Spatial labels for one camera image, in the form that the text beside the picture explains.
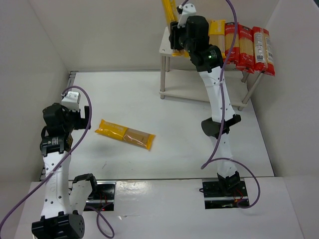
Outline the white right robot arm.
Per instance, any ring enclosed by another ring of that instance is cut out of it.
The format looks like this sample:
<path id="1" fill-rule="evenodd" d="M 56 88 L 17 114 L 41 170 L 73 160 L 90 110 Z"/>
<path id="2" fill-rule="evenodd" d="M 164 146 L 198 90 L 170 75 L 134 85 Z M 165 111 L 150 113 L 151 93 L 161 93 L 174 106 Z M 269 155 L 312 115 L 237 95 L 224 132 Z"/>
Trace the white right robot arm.
<path id="1" fill-rule="evenodd" d="M 231 106 L 226 88 L 223 57 L 220 49 L 209 43 L 209 23 L 199 15 L 182 16 L 170 24 L 170 46 L 173 50 L 185 50 L 204 82 L 211 117 L 202 121 L 203 132 L 211 139 L 214 150 L 202 165 L 217 162 L 219 190 L 230 195 L 240 183 L 239 172 L 232 162 L 229 142 L 230 127 L 241 121 Z"/>

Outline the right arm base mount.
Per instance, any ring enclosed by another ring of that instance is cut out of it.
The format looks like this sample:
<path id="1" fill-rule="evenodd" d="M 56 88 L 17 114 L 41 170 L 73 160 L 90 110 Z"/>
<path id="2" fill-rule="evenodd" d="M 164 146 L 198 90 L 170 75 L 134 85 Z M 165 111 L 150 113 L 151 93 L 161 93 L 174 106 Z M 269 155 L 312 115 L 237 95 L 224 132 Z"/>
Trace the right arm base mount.
<path id="1" fill-rule="evenodd" d="M 243 180 L 228 193 L 222 192 L 216 179 L 203 180 L 199 191 L 204 196 L 205 209 L 237 208 L 238 203 L 243 207 L 250 205 L 246 184 Z"/>

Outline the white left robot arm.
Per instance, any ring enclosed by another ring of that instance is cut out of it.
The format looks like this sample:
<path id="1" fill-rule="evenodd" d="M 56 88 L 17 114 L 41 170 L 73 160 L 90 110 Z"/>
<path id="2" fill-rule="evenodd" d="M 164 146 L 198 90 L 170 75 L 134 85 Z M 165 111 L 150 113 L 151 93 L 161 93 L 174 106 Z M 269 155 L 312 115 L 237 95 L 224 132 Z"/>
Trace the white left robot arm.
<path id="1" fill-rule="evenodd" d="M 69 109 L 59 103 L 43 111 L 46 123 L 41 132 L 40 151 L 45 166 L 45 196 L 40 219 L 31 232 L 37 239 L 81 239 L 85 233 L 84 211 L 88 196 L 96 189 L 93 174 L 83 174 L 69 184 L 72 131 L 89 130 L 92 110 Z"/>

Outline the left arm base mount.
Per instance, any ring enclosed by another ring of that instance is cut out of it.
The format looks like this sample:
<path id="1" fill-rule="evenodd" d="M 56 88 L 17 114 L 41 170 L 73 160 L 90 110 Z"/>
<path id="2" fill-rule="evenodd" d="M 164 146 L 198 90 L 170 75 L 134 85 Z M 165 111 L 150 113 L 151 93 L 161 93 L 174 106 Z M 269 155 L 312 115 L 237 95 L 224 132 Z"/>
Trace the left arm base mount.
<path id="1" fill-rule="evenodd" d="M 102 211 L 113 211 L 115 202 L 115 181 L 97 181 L 97 187 L 94 192 L 92 192 L 85 206 L 85 211 L 91 211 L 88 207 L 92 207 L 96 210 Z"/>

